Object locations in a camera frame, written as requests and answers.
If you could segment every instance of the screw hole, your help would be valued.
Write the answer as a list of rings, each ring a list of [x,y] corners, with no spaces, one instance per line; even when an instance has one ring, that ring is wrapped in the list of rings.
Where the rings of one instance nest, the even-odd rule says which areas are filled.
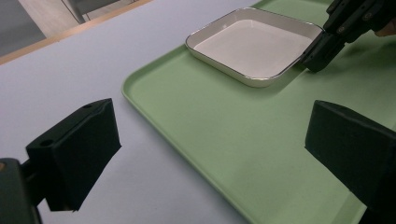
[[[0,162],[0,171],[3,171],[4,169],[6,169],[6,164]]]
[[[53,143],[53,140],[49,139],[49,140],[45,140],[45,141],[41,142],[40,146],[47,147],[47,146],[50,146],[52,143]]]

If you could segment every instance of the green tray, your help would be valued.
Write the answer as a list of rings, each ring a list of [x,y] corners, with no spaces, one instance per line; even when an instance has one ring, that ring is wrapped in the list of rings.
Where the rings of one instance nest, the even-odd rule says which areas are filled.
[[[254,7],[323,24],[330,1]],[[131,104],[252,223],[358,223],[365,206],[304,149],[312,105],[324,100],[395,128],[394,38],[367,34],[323,71],[293,66],[250,88],[180,46],[131,74]]]

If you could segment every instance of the floor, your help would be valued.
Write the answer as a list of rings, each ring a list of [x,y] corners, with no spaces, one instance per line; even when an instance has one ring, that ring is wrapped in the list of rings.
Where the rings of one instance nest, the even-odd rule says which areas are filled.
[[[70,28],[78,26],[73,14],[68,10],[66,0],[19,0],[27,13],[37,24],[46,37],[57,35]],[[84,15],[84,19],[95,19],[111,12],[112,10],[125,7],[134,0],[120,0],[106,7],[99,8]]]

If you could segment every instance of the table surface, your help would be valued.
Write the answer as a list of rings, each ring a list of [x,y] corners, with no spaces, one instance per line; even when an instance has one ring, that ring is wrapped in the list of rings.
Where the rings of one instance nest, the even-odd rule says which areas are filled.
[[[257,0],[154,0],[84,32],[0,65],[0,154],[25,147],[77,108],[112,98],[121,150],[76,213],[44,223],[246,223],[123,98],[133,71],[193,31]]]

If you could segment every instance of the white table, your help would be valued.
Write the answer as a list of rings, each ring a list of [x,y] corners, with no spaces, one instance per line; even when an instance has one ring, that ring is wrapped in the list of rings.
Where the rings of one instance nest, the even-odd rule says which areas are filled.
[[[120,92],[134,70],[193,31],[257,0],[153,0],[0,65],[0,157],[28,159],[32,140],[87,103],[112,98],[122,148],[76,213],[44,223],[245,223],[129,105]]]

